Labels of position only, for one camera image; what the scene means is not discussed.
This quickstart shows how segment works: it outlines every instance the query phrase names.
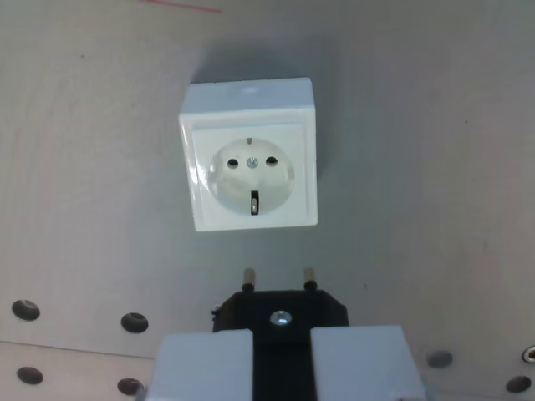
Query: pegboard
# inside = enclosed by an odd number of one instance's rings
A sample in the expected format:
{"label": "pegboard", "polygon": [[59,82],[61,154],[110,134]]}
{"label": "pegboard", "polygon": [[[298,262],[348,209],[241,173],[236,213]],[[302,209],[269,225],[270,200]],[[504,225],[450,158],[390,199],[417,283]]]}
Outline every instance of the pegboard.
{"label": "pegboard", "polygon": [[[152,358],[210,330],[245,267],[284,289],[310,266],[353,325],[402,325],[437,391],[535,379],[535,3],[203,4],[223,13],[0,0],[0,341]],[[195,232],[187,85],[296,76],[314,86],[318,226]],[[34,321],[12,312],[25,299]],[[437,349],[448,369],[427,367]]]}

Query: socket hole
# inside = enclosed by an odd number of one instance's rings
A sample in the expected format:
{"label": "socket hole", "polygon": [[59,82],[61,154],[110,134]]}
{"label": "socket hole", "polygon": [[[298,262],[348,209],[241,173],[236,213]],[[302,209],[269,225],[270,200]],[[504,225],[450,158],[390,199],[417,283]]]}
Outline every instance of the socket hole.
{"label": "socket hole", "polygon": [[532,387],[532,380],[528,376],[516,376],[507,382],[505,389],[509,393],[523,393]]}
{"label": "socket hole", "polygon": [[427,355],[427,365],[433,369],[447,368],[453,362],[453,355],[447,351],[434,351]]}
{"label": "socket hole", "polygon": [[267,159],[266,159],[266,164],[269,165],[270,167],[274,167],[276,166],[278,163],[278,160],[276,157],[273,157],[273,156],[269,156]]}
{"label": "socket hole", "polygon": [[122,378],[117,383],[117,389],[124,395],[136,395],[144,389],[143,384],[135,378]]}
{"label": "socket hole", "polygon": [[17,371],[17,377],[26,384],[39,384],[43,381],[43,374],[36,368],[26,366]]}
{"label": "socket hole", "polygon": [[11,306],[11,310],[16,317],[28,322],[37,319],[41,314],[38,306],[27,299],[19,299],[18,301],[15,301]]}
{"label": "socket hole", "polygon": [[228,165],[229,169],[236,169],[237,168],[237,160],[236,159],[230,159],[227,162],[227,165]]}
{"label": "socket hole", "polygon": [[126,313],[122,319],[120,319],[120,325],[127,332],[134,332],[136,334],[144,332],[149,328],[149,321],[141,313]]}

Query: screw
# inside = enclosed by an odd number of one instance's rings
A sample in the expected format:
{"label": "screw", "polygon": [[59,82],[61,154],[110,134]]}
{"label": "screw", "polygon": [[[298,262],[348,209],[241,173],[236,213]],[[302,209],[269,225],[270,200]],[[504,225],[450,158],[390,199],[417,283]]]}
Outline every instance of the screw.
{"label": "screw", "polygon": [[276,311],[272,313],[269,321],[275,326],[286,326],[292,321],[292,315],[286,311]]}
{"label": "screw", "polygon": [[249,168],[255,169],[258,165],[258,159],[256,157],[250,157],[249,159],[247,159],[247,165],[249,166]]}

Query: white electrical outlet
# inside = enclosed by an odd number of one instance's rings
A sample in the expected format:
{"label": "white electrical outlet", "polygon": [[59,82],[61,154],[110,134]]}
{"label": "white electrical outlet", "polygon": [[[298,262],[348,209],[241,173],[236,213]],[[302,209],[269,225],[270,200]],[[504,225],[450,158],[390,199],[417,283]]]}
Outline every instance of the white electrical outlet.
{"label": "white electrical outlet", "polygon": [[318,222],[310,79],[192,84],[179,116],[198,231]]}

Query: mounting hole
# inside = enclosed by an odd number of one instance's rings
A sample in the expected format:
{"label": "mounting hole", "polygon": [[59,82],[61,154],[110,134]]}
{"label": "mounting hole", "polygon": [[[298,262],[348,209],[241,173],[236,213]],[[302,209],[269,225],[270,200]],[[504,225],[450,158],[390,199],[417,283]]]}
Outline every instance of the mounting hole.
{"label": "mounting hole", "polygon": [[43,381],[43,374],[36,368],[26,366],[17,371],[17,377],[26,384],[39,384]]}
{"label": "mounting hole", "polygon": [[526,348],[522,354],[522,359],[527,363],[535,363],[535,345]]}
{"label": "mounting hole", "polygon": [[229,169],[236,169],[237,168],[237,160],[236,159],[230,159],[227,162],[227,166]]}
{"label": "mounting hole", "polygon": [[267,159],[266,159],[266,164],[269,165],[270,167],[275,167],[278,163],[278,160],[276,157],[273,157],[273,156],[269,156]]}
{"label": "mounting hole", "polygon": [[447,351],[434,351],[427,354],[427,365],[433,369],[447,368],[453,362],[453,355]]}
{"label": "mounting hole", "polygon": [[18,301],[15,301],[11,306],[11,309],[16,317],[28,322],[37,319],[41,314],[38,306],[27,299],[19,299]]}
{"label": "mounting hole", "polygon": [[126,313],[122,319],[120,319],[120,325],[127,332],[140,333],[149,328],[149,321],[141,313]]}
{"label": "mounting hole", "polygon": [[516,376],[507,382],[505,389],[509,393],[523,393],[532,387],[532,380],[528,376]]}
{"label": "mounting hole", "polygon": [[124,395],[136,395],[144,389],[143,384],[135,378],[122,378],[117,383],[117,389]]}

